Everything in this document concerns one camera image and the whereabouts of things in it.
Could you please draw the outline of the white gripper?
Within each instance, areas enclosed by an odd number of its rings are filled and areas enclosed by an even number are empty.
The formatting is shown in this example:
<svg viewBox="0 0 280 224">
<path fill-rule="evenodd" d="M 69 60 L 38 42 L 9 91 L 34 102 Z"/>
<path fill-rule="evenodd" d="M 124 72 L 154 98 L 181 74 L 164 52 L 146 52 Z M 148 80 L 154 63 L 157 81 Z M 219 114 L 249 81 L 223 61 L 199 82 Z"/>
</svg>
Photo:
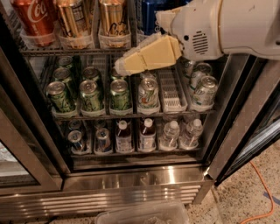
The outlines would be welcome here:
<svg viewBox="0 0 280 224">
<path fill-rule="evenodd" d="M 173 66 L 188 60 L 216 60 L 222 56 L 219 15 L 222 0 L 192 0 L 186 6 L 156 12 L 157 23 L 170 35 L 152 34 L 128 50 L 114 65 L 121 76 Z"/>
</svg>

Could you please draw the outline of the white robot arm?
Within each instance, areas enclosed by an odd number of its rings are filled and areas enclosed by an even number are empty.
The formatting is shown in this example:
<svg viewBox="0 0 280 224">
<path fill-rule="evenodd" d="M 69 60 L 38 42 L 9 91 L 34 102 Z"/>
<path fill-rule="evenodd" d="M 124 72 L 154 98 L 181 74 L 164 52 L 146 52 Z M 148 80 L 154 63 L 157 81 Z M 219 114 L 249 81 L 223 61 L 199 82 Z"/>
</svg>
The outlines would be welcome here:
<svg viewBox="0 0 280 224">
<path fill-rule="evenodd" d="M 280 0 L 192 0 L 156 13 L 155 33 L 115 62 L 122 76 L 174 65 L 178 58 L 216 60 L 248 53 L 280 59 Z"/>
</svg>

